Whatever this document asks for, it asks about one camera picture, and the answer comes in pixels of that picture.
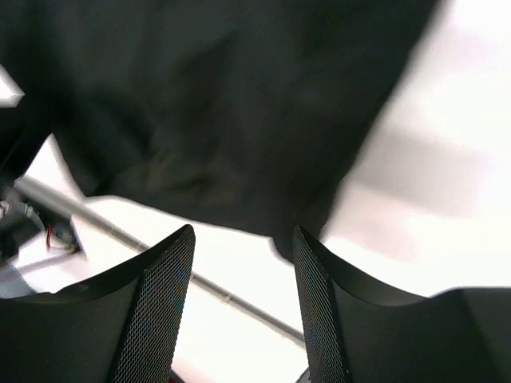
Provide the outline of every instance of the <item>black fabric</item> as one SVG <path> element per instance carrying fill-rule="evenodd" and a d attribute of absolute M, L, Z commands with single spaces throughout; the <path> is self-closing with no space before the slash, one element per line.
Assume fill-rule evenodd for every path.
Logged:
<path fill-rule="evenodd" d="M 511 289 L 423 298 L 372 278 L 303 229 L 294 240 L 312 383 L 511 382 Z"/>
<path fill-rule="evenodd" d="M 318 235 L 438 0 L 4 0 L 0 171 L 57 138 L 86 195 Z"/>

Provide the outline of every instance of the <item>black cloth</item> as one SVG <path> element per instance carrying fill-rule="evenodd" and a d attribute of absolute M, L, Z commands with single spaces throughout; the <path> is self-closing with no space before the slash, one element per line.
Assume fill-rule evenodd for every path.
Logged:
<path fill-rule="evenodd" d="M 2 0 L 0 64 L 26 95 L 0 109 L 1 177 L 53 133 L 86 195 L 270 236 L 292 260 L 437 3 Z"/>

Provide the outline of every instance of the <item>black mesh panel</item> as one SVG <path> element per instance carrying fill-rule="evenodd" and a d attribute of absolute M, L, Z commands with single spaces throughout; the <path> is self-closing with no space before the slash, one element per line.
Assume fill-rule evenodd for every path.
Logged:
<path fill-rule="evenodd" d="M 145 273 L 128 322 L 114 383 L 168 383 L 193 261 L 187 230 Z"/>
<path fill-rule="evenodd" d="M 341 350 L 333 284 L 300 233 L 295 238 L 295 273 L 312 383 L 350 383 Z"/>

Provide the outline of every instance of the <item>mesh grille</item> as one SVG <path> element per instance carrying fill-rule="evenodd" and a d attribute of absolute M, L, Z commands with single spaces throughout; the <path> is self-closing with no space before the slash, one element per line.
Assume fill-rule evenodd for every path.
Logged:
<path fill-rule="evenodd" d="M 333 312 L 332 281 L 305 240 L 299 238 L 297 242 L 295 273 L 311 382 L 348 383 L 347 363 L 338 342 L 340 324 L 335 322 Z"/>
<path fill-rule="evenodd" d="M 192 231 L 186 230 L 145 274 L 114 383 L 168 383 L 193 250 Z"/>

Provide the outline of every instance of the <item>metal rail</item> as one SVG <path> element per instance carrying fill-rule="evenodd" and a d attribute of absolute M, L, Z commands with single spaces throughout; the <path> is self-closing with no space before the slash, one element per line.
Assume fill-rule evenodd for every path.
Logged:
<path fill-rule="evenodd" d="M 82 218 L 86 222 L 95 226 L 98 230 L 106 232 L 115 240 L 122 242 L 136 251 L 142 252 L 149 249 L 147 244 L 133 238 L 130 234 L 122 231 L 120 228 L 116 227 L 108 220 L 103 219 L 100 215 L 94 213 L 87 207 L 28 176 L 16 181 L 14 188 L 62 216 L 71 218 L 72 215 L 75 215 Z M 272 317 L 270 314 L 265 313 L 249 302 L 235 296 L 199 274 L 192 272 L 190 282 L 198 286 L 200 289 L 207 291 L 223 303 L 234 306 L 236 309 L 243 311 L 245 314 L 259 322 L 262 322 L 275 332 L 293 341 L 296 345 L 305 348 L 303 334 L 286 323 Z"/>

